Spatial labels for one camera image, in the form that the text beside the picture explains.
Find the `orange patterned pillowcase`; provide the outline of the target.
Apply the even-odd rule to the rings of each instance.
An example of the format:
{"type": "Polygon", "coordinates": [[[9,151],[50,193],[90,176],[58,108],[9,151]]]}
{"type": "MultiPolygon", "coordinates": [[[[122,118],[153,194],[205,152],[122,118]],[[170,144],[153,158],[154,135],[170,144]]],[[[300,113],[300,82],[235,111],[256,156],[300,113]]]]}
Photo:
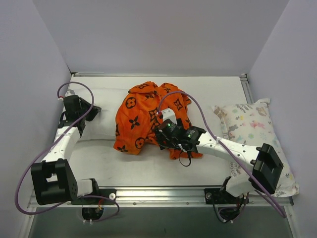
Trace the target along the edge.
{"type": "Polygon", "coordinates": [[[129,89],[115,117],[115,143],[113,148],[122,153],[138,155],[145,144],[158,146],[155,138],[155,128],[162,123],[157,116],[159,110],[167,108],[175,112],[176,118],[181,119],[185,129],[192,124],[187,115],[191,99],[177,93],[163,97],[171,92],[180,92],[177,86],[164,83],[157,86],[147,81],[129,89]]]}

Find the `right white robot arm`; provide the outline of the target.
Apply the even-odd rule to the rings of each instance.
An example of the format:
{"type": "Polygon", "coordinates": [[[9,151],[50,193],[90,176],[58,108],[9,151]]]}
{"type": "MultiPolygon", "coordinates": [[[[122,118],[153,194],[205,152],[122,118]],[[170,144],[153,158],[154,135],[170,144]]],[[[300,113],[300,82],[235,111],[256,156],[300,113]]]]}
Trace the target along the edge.
{"type": "Polygon", "coordinates": [[[156,140],[161,149],[179,149],[185,153],[213,155],[237,163],[247,174],[243,178],[229,178],[219,191],[226,203],[232,202],[243,193],[257,190],[273,195],[279,182],[283,163],[275,149],[264,143],[261,147],[213,137],[202,128],[189,129],[165,120],[155,128],[156,140]]]}

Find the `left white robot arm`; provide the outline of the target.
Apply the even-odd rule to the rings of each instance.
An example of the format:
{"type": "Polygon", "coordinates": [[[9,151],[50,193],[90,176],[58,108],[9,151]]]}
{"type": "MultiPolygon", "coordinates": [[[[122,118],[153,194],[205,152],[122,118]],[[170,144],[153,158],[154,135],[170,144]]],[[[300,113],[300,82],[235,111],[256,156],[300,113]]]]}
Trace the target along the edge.
{"type": "Polygon", "coordinates": [[[77,180],[69,160],[86,121],[92,121],[101,108],[77,95],[64,97],[63,104],[65,111],[60,117],[54,146],[41,162],[31,166],[36,200],[39,205],[47,205],[74,201],[82,196],[87,203],[94,204],[100,199],[96,180],[77,180]]]}

